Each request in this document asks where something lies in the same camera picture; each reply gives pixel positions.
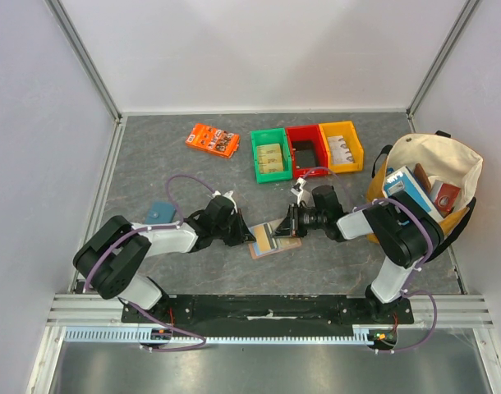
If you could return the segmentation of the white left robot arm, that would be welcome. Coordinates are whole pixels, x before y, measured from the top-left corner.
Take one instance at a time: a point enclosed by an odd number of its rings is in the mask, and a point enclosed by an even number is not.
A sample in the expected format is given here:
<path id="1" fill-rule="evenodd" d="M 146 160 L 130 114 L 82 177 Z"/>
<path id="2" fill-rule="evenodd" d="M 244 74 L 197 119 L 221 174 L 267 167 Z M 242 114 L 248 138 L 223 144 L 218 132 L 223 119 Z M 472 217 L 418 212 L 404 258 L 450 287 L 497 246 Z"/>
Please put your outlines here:
<path id="1" fill-rule="evenodd" d="M 133 303 L 157 323 L 168 315 L 168 296 L 138 273 L 141 263 L 155 255 L 195 253 L 215 240 L 229 247 L 255 241 L 232 192 L 214 193 L 206 208 L 180 222 L 139 224 L 116 215 L 76 252 L 73 265 L 85 278 L 85 290 L 92 288 L 105 300 Z"/>

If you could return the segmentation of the red box in bag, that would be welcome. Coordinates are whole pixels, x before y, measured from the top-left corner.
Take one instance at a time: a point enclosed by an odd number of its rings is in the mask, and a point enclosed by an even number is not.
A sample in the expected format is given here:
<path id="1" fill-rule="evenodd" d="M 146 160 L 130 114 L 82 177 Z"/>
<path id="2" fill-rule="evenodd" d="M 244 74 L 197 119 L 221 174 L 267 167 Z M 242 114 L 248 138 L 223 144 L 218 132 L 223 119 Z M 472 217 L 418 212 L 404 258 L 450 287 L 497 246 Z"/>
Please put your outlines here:
<path id="1" fill-rule="evenodd" d="M 453 210 L 453 206 L 461 193 L 458 186 L 435 180 L 430 190 L 430 200 L 443 217 L 446 217 Z"/>

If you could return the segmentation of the orange snack box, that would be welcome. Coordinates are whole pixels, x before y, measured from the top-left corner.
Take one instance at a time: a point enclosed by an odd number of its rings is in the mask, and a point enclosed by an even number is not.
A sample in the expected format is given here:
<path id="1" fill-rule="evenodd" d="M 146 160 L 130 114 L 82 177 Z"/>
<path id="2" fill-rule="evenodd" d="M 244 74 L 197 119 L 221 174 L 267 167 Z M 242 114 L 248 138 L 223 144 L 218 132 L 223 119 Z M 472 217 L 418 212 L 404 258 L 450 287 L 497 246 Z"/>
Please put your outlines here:
<path id="1" fill-rule="evenodd" d="M 197 123 L 186 138 L 190 148 L 221 158 L 231 158 L 239 147 L 240 136 L 219 128 Z"/>

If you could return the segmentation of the aluminium corner post left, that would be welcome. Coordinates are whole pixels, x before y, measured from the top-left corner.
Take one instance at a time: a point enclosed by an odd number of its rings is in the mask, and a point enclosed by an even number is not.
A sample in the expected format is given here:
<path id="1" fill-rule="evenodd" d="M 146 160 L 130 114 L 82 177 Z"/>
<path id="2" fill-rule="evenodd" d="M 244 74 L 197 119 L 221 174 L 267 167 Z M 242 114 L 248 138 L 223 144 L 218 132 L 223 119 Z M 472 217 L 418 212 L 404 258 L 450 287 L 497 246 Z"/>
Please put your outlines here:
<path id="1" fill-rule="evenodd" d="M 101 98 L 103 105 L 106 107 L 113 120 L 118 123 L 122 119 L 122 113 L 115 103 L 102 76 L 99 74 L 94 61 L 90 56 L 90 52 L 83 43 L 83 40 L 79 35 L 74 22 L 68 15 L 68 12 L 64 7 L 62 1 L 46 0 L 45 3 L 47 4 L 57 23 L 61 27 L 62 32 L 71 45 L 71 48 L 74 51 L 81 66 L 83 67 L 85 74 L 88 76 L 91 84 L 94 86 L 96 92 Z"/>

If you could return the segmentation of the aluminium corner post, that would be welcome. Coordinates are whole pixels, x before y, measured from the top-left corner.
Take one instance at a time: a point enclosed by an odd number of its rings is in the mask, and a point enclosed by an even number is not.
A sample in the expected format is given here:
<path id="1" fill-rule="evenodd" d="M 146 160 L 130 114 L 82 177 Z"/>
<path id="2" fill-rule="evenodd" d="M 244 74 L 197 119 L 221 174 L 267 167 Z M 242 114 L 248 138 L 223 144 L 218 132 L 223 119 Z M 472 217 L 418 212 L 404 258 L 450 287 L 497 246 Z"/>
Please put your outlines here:
<path id="1" fill-rule="evenodd" d="M 470 23 L 473 14 L 476 12 L 481 0 L 466 0 L 461 11 L 457 14 L 453 25 L 451 26 L 448 34 L 442 42 L 439 51 L 436 53 L 428 71 L 425 74 L 422 82 L 420 83 L 416 93 L 414 94 L 410 104 L 407 106 L 406 114 L 407 119 L 412 121 L 418 109 L 423 103 L 426 95 L 429 93 L 437 77 L 446 64 L 449 56 L 455 49 L 458 40 L 461 38 L 465 28 Z"/>
<path id="2" fill-rule="evenodd" d="M 91 84 L 94 86 L 96 92 L 101 98 L 103 105 L 106 107 L 113 120 L 118 123 L 122 119 L 122 113 L 115 103 L 102 76 L 99 74 L 94 61 L 90 56 L 90 52 L 83 43 L 83 40 L 79 35 L 74 22 L 68 15 L 68 12 L 64 7 L 62 1 L 46 0 L 45 3 L 47 4 L 57 23 L 61 27 L 62 32 L 71 45 L 71 48 L 74 51 L 81 66 L 83 67 L 85 74 L 88 76 Z"/>

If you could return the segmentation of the green plastic bin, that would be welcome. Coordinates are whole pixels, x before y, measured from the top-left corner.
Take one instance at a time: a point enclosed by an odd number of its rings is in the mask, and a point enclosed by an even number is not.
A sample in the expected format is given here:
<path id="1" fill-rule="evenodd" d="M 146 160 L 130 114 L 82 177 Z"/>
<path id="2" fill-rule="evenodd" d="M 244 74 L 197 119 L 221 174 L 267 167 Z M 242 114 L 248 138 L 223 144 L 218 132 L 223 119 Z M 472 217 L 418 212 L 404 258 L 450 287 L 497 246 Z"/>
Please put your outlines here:
<path id="1" fill-rule="evenodd" d="M 283 128 L 252 131 L 255 177 L 259 184 L 292 179 L 292 156 Z"/>

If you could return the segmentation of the aluminium corner post right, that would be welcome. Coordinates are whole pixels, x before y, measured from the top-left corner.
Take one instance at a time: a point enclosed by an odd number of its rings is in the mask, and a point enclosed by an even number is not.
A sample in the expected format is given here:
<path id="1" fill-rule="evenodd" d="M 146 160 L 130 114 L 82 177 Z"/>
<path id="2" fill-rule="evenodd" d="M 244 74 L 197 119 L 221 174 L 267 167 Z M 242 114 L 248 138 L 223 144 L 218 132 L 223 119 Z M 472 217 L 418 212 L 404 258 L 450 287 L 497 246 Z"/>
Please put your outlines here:
<path id="1" fill-rule="evenodd" d="M 439 51 L 436 53 L 428 71 L 425 74 L 422 82 L 420 83 L 416 93 L 414 94 L 410 104 L 407 106 L 406 114 L 407 119 L 412 121 L 418 109 L 423 103 L 426 95 L 429 93 L 437 77 L 446 64 L 449 56 L 455 49 L 458 40 L 461 38 L 465 28 L 470 23 L 473 14 L 476 12 L 481 0 L 466 0 L 461 11 L 457 14 L 453 25 L 451 26 L 448 34 L 442 42 Z"/>

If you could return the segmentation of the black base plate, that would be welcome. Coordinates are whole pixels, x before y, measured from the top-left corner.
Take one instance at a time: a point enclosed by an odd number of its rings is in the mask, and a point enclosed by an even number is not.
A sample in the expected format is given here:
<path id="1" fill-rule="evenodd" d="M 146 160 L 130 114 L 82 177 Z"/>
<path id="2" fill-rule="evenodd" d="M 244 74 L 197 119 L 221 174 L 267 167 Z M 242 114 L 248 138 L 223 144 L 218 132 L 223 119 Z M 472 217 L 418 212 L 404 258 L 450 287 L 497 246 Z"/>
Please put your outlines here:
<path id="1" fill-rule="evenodd" d="M 345 337 L 354 325 L 414 323 L 409 300 L 375 314 L 347 295 L 168 295 L 148 313 L 203 337 Z"/>

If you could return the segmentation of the red plastic bin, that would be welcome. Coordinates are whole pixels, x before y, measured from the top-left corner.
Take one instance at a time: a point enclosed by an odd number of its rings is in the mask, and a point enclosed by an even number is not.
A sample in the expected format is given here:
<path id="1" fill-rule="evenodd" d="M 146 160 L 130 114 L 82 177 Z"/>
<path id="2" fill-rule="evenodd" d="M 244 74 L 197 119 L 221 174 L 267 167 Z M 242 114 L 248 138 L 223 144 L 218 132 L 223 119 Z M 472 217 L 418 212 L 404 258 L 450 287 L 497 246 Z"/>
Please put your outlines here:
<path id="1" fill-rule="evenodd" d="M 294 178 L 304 176 L 311 168 L 328 166 L 328 149 L 319 125 L 290 126 L 285 131 Z"/>

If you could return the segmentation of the gold cards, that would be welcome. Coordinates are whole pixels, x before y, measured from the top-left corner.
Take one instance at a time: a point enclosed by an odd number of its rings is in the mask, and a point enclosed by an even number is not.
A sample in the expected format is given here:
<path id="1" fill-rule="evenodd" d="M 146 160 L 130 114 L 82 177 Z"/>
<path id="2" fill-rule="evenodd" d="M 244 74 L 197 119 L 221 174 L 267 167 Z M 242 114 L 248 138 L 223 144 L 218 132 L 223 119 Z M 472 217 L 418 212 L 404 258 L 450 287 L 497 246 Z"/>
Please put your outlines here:
<path id="1" fill-rule="evenodd" d="M 264 144 L 257 147 L 258 169 L 262 174 L 283 172 L 283 153 L 281 145 Z"/>

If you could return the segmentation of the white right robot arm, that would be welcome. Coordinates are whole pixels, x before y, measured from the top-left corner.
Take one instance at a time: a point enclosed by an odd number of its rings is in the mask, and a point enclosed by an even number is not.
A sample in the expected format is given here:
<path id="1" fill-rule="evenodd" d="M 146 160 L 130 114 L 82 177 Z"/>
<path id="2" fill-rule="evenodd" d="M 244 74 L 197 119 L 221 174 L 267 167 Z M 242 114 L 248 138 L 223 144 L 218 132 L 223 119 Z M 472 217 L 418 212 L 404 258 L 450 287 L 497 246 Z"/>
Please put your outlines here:
<path id="1" fill-rule="evenodd" d="M 302 238 L 310 230 L 322 230 L 332 241 L 346 242 L 373 235 L 385 258 L 379 274 L 365 291 L 365 316 L 382 323 L 407 289 L 411 273 L 427 261 L 444 241 L 440 225 L 404 190 L 377 199 L 350 213 L 343 210 L 332 186 L 315 187 L 308 192 L 297 183 L 292 192 L 298 201 L 289 205 L 287 216 L 274 230 L 276 237 Z"/>

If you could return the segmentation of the brown wallet in bag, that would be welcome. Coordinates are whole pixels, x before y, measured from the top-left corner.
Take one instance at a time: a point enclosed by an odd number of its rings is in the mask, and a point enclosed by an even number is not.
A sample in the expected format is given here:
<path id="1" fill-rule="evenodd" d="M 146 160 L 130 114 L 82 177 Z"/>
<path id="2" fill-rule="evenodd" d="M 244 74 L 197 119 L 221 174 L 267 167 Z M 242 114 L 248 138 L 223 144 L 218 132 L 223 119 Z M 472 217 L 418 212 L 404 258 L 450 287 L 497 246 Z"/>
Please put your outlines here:
<path id="1" fill-rule="evenodd" d="M 413 175 L 416 178 L 417 182 L 421 185 L 425 193 L 429 194 L 431 191 L 431 183 L 425 172 L 425 169 L 422 167 L 420 163 L 417 163 L 413 170 Z"/>

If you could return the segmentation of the teal card wallet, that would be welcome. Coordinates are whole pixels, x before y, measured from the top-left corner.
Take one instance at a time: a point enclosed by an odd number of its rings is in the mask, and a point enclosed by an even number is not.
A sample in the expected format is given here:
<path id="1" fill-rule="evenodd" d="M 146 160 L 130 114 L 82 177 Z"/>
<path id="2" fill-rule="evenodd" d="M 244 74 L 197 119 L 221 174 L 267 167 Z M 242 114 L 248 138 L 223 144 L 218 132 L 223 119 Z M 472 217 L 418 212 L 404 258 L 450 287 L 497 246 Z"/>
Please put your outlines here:
<path id="1" fill-rule="evenodd" d="M 176 209 L 168 202 L 154 201 L 145 217 L 145 224 L 159 225 L 173 222 Z"/>

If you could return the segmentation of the cream and mustard tote bag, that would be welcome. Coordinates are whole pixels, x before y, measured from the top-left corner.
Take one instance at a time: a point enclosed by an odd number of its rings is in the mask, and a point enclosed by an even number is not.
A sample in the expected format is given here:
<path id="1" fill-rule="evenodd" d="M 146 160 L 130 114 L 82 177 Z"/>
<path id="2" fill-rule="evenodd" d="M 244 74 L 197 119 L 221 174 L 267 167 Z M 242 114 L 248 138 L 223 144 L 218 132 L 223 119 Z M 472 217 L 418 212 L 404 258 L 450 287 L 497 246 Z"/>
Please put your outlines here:
<path id="1" fill-rule="evenodd" d="M 446 237 L 429 257 L 429 260 L 436 259 L 457 240 L 469 223 L 476 206 L 475 193 L 483 158 L 442 131 L 404 135 L 394 144 L 384 146 L 380 153 L 386 159 L 380 167 L 372 167 L 371 182 L 365 195 L 369 202 L 384 196 L 383 182 L 389 168 L 397 170 L 417 163 L 425 169 L 429 180 L 439 180 L 461 189 L 454 207 L 439 223 Z"/>

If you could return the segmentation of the yellow plastic bin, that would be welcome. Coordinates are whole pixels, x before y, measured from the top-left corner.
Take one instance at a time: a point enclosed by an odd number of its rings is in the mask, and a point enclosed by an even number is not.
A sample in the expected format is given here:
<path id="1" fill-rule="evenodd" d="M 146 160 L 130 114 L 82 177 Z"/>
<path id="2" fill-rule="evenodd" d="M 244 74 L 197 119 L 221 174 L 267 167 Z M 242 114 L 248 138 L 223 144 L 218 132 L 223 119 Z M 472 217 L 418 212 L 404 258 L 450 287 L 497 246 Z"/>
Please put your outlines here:
<path id="1" fill-rule="evenodd" d="M 328 152 L 328 168 L 334 173 L 360 172 L 364 149 L 352 121 L 320 123 L 319 129 Z"/>

